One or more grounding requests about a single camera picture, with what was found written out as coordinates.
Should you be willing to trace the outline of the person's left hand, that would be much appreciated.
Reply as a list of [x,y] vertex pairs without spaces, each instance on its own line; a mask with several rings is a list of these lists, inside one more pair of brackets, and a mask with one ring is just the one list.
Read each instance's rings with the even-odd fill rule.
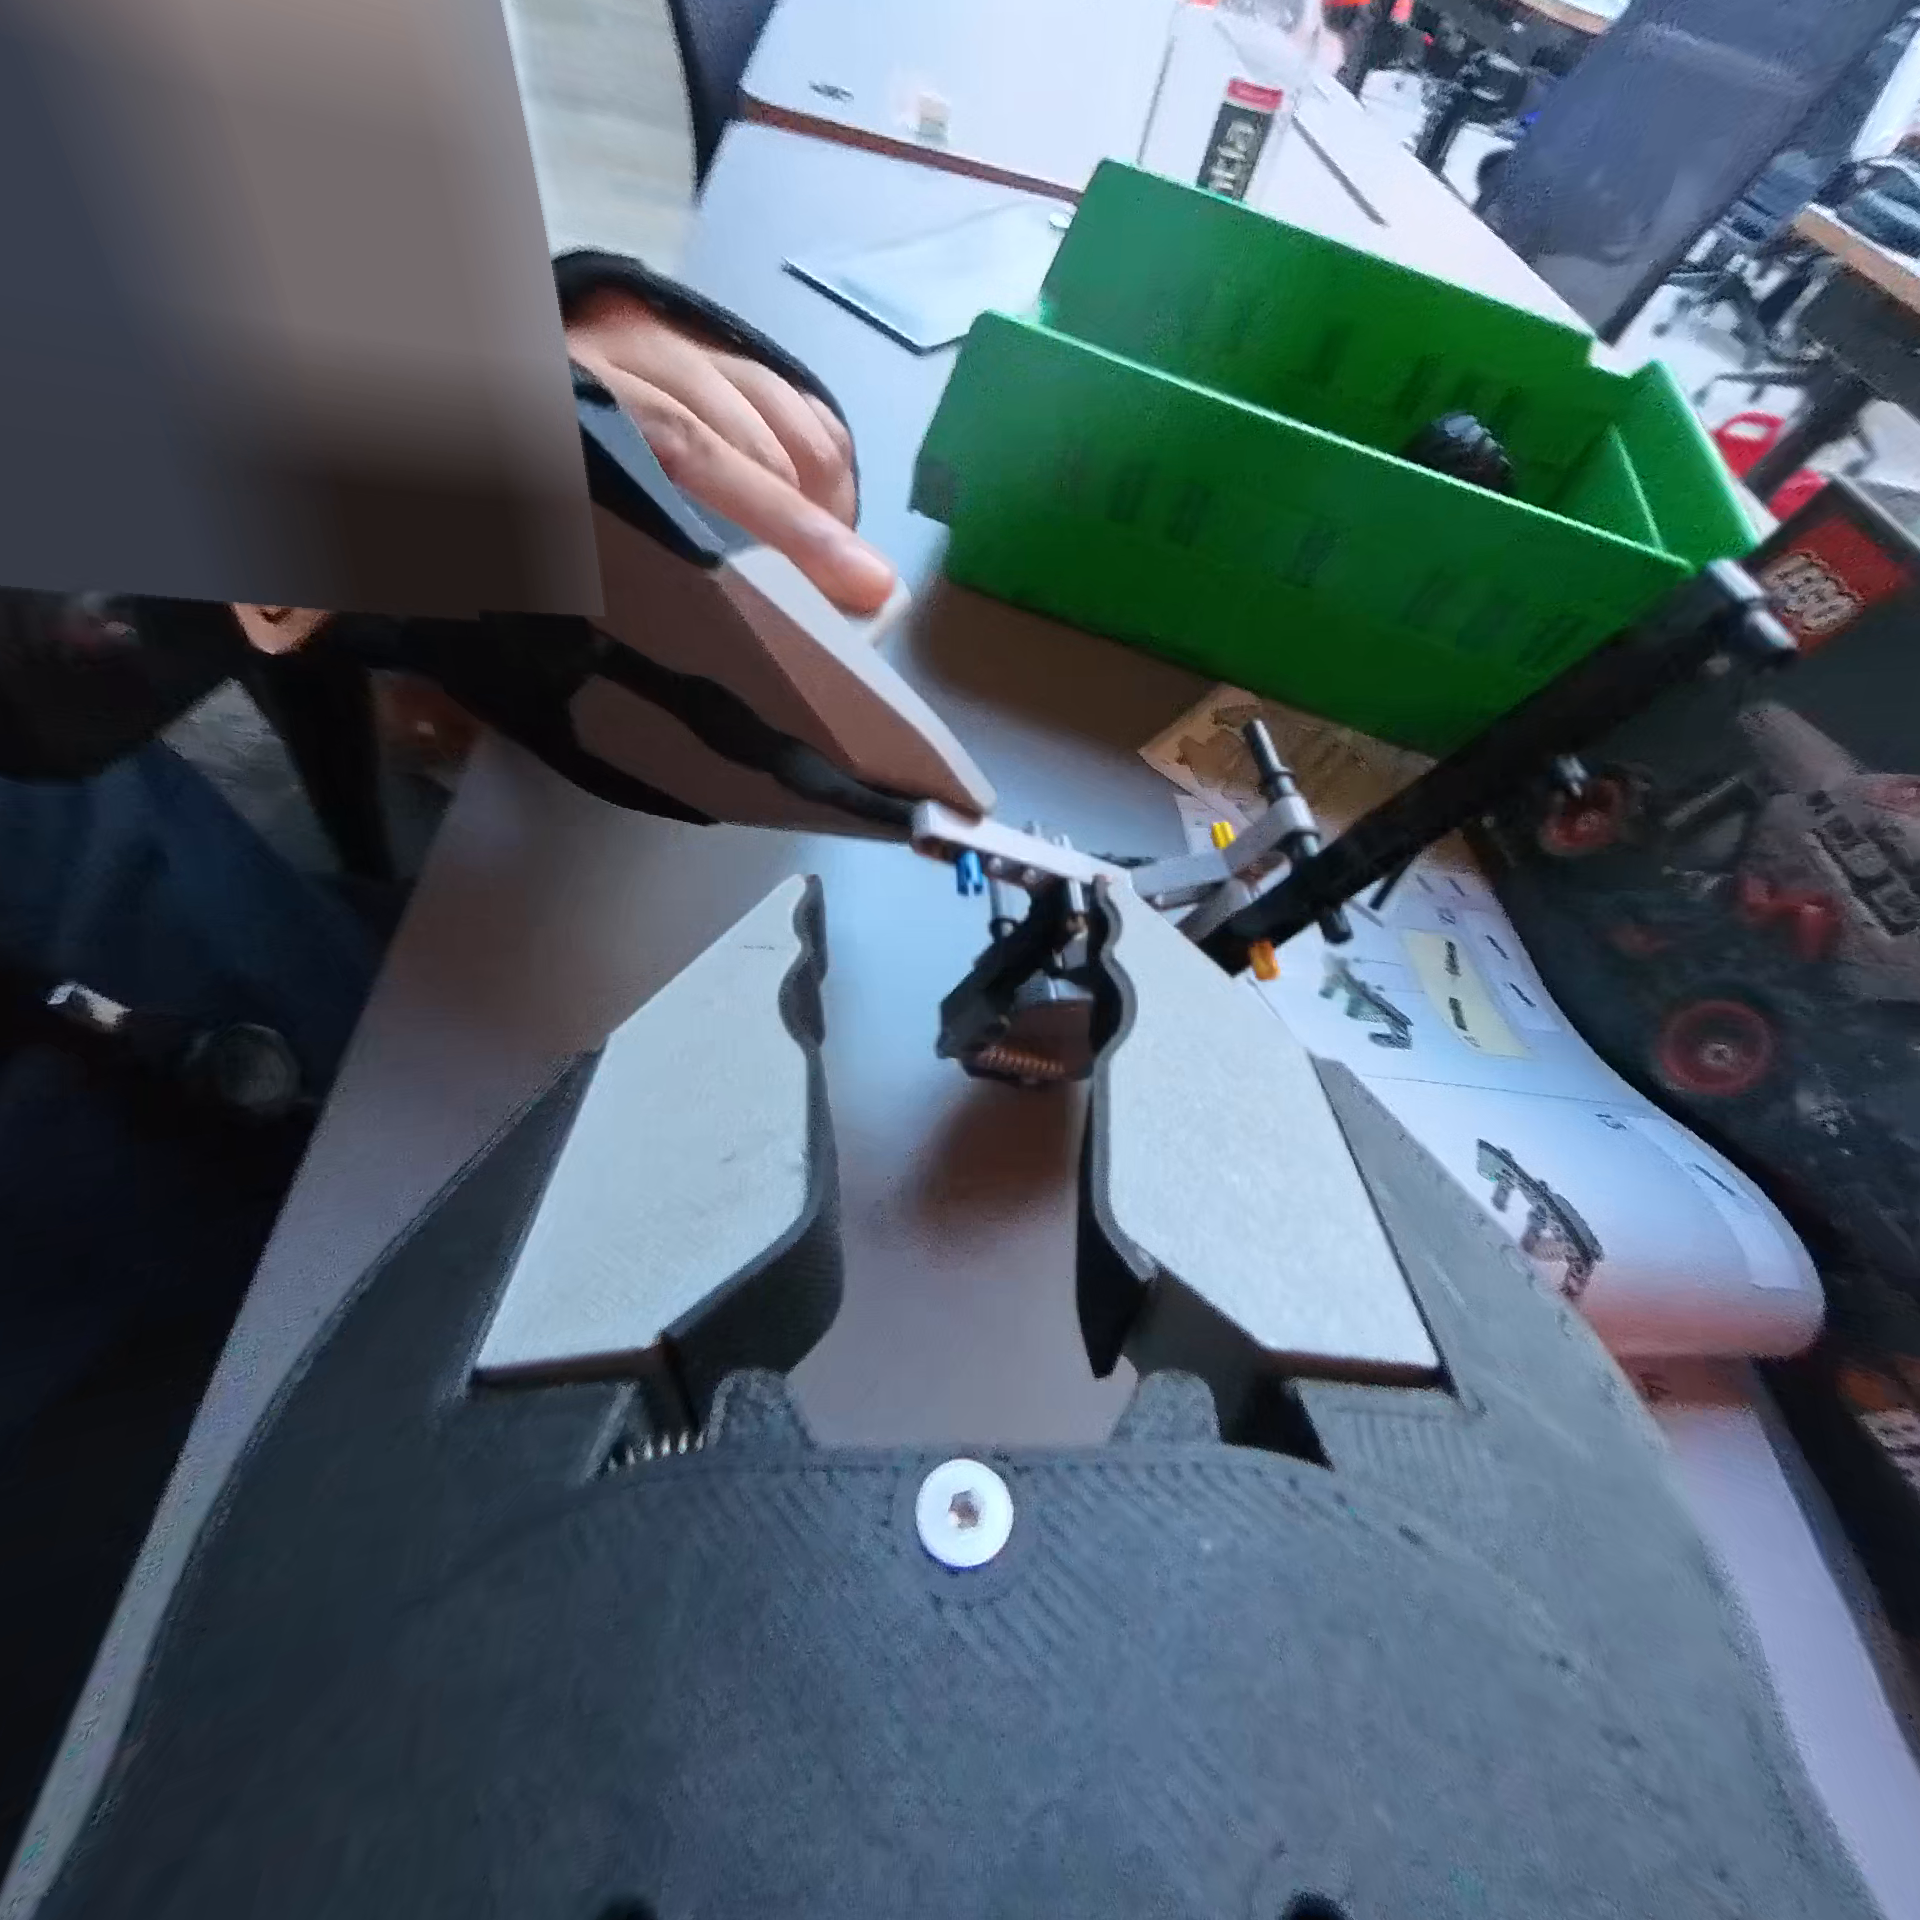
[[822,398],[619,291],[583,301],[565,334],[681,493],[785,556],[840,611],[888,601],[896,569],[856,532],[855,446]]

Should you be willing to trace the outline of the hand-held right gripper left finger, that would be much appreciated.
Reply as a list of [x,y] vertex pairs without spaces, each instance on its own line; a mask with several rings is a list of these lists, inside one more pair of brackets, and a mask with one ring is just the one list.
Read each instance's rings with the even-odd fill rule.
[[477,1349],[488,1386],[789,1375],[846,1292],[825,891],[782,879],[623,1022]]

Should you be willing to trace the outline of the black and grey lego chassis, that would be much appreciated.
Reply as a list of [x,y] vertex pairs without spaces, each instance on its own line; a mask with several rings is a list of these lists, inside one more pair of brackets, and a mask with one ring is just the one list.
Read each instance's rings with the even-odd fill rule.
[[1307,927],[1344,943],[1350,901],[1383,902],[1420,858],[1500,805],[1550,788],[1582,801],[1593,787],[1582,755],[1669,687],[1793,657],[1764,590],[1713,563],[1337,835],[1260,721],[1241,739],[1263,809],[1222,849],[1112,861],[1038,833],[990,838],[988,822],[924,822],[916,850],[950,858],[961,891],[991,909],[988,947],[941,1003],[934,1049],[1016,1089],[1080,1082],[1112,1036],[1102,964],[1120,894],[1172,914],[1175,932],[1228,975]]

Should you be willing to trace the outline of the lego instruction booklet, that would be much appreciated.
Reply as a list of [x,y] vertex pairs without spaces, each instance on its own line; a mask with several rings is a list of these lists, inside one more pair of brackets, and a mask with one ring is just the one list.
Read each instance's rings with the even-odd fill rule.
[[1777,1361],[1827,1295],[1785,1217],[1609,1068],[1493,887],[1425,859],[1251,975],[1321,1066],[1360,1079],[1621,1361]]

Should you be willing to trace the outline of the flat grey metal sheet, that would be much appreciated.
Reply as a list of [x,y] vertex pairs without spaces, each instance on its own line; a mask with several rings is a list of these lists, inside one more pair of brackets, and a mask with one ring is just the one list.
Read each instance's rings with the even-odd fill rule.
[[993,205],[881,245],[789,255],[783,275],[911,354],[941,351],[985,314],[1036,308],[1071,215],[1071,204]]

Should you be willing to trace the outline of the person's legs in jeans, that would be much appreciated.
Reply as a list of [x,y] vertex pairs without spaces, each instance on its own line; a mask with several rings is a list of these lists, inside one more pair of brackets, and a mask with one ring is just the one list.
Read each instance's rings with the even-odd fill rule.
[[5,1373],[248,1277],[363,1010],[367,925],[164,731],[228,607],[5,590]]

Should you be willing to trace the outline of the lego monster truck box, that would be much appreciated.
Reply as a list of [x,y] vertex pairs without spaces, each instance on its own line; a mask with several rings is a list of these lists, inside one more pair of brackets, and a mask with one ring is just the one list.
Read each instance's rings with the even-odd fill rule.
[[1791,658],[1669,687],[1484,846],[1584,1038],[1801,1231],[1808,1418],[1915,1521],[1915,530],[1838,477],[1749,569]]

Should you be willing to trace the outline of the black lego tyre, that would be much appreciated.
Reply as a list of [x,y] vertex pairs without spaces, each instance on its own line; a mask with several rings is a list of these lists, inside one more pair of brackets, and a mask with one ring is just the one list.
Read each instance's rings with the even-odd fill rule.
[[1517,485],[1505,446],[1475,414],[1452,412],[1425,420],[1398,454],[1407,463],[1493,493],[1513,495]]

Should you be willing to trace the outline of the white box with dark label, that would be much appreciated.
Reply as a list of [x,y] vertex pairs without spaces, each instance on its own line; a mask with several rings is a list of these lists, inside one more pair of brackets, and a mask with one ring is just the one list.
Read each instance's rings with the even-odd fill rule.
[[1216,199],[1257,205],[1317,77],[1319,2],[1181,2],[1134,165]]

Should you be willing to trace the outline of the lego sticker sheet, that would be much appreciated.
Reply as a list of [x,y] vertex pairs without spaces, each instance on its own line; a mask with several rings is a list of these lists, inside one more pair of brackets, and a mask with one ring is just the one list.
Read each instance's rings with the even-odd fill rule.
[[1147,739],[1141,759],[1175,787],[1175,809],[1189,852],[1213,846],[1213,826],[1245,830],[1265,809],[1244,730],[1262,723],[1291,770],[1326,838],[1353,827],[1433,769],[1433,759],[1395,747],[1307,711],[1213,685],[1203,699]]

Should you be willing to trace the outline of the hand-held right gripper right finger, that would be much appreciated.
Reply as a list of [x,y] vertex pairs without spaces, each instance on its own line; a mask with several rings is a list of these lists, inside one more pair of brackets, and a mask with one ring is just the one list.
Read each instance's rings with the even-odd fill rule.
[[1075,1306],[1095,1375],[1437,1378],[1309,1051],[1128,887],[1091,895]]

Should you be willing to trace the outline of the green plastic bin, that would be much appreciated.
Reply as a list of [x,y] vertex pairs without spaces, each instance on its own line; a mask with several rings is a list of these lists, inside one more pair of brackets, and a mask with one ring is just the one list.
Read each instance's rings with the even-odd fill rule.
[[[1024,316],[960,343],[910,506],[974,591],[1452,751],[1759,541],[1659,364],[1104,161]],[[1464,412],[1513,495],[1401,459]]]

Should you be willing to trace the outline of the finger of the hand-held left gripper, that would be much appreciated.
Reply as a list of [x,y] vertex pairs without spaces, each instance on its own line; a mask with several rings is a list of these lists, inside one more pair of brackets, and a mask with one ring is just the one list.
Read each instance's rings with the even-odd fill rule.
[[605,514],[603,594],[613,661],[657,661],[733,687],[782,671],[856,770],[901,781],[918,806],[976,820],[993,812],[968,750],[880,649],[910,606],[903,586],[877,613],[849,615],[769,546],[727,543],[699,565]]
[[856,770],[782,671],[733,687],[657,661],[576,663],[568,726],[589,761],[727,827],[908,836],[920,802]]

